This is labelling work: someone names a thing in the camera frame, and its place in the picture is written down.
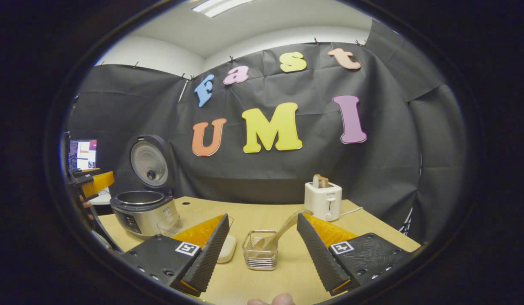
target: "computer monitor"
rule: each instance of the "computer monitor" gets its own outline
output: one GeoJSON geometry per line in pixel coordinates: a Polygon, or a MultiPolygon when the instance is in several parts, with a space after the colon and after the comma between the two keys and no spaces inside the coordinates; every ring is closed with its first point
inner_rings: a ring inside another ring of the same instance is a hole
{"type": "Polygon", "coordinates": [[[96,168],[96,140],[70,140],[69,169],[96,168]]]}

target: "wire basket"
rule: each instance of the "wire basket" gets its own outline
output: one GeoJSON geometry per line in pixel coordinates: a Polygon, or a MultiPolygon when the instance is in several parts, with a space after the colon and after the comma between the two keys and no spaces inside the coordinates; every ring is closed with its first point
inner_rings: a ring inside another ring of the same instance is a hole
{"type": "Polygon", "coordinates": [[[252,230],[243,242],[243,257],[247,268],[252,270],[274,270],[277,268],[277,248],[271,251],[253,250],[254,245],[264,237],[276,234],[274,230],[252,230]]]}

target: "rice cooker lid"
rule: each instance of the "rice cooker lid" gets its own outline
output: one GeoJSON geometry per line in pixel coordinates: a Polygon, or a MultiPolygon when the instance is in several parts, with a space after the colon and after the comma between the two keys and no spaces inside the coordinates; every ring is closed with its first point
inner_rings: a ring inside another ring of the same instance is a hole
{"type": "Polygon", "coordinates": [[[170,191],[173,187],[171,147],[157,135],[141,135],[130,141],[132,170],[151,189],[170,191]]]}

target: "table surface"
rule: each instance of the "table surface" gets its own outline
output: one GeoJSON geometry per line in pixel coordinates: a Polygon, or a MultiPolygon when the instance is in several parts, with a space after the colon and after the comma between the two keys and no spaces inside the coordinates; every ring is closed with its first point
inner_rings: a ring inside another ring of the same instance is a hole
{"type": "MultiPolygon", "coordinates": [[[[307,247],[293,226],[279,239],[278,264],[272,271],[250,270],[243,259],[241,245],[251,230],[279,230],[284,221],[303,205],[254,205],[219,202],[192,197],[175,199],[177,212],[182,217],[197,216],[200,222],[228,213],[233,218],[229,234],[236,238],[235,253],[228,263],[217,264],[206,293],[201,299],[216,305],[246,305],[249,299],[271,303],[273,297],[288,292],[297,305],[314,304],[330,299],[314,268],[307,247]]],[[[342,200],[341,213],[354,210],[357,205],[342,200]]],[[[128,251],[144,241],[121,227],[115,215],[99,216],[113,240],[128,251]]],[[[412,252],[420,245],[382,222],[365,210],[341,216],[332,224],[358,236],[375,233],[405,251],[412,252]]]]}

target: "wooden spatula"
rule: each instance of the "wooden spatula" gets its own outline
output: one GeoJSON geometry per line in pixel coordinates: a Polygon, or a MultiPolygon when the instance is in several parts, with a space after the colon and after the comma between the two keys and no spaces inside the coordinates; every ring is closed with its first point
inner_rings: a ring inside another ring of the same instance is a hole
{"type": "Polygon", "coordinates": [[[293,225],[295,225],[298,222],[299,213],[306,213],[309,215],[313,214],[313,212],[307,210],[306,208],[297,210],[285,221],[283,226],[277,231],[275,235],[264,237],[260,239],[260,241],[256,242],[256,244],[253,247],[253,250],[270,251],[273,249],[277,249],[277,243],[279,242],[279,238],[283,235],[283,233],[285,233],[289,228],[291,228],[293,225]]]}

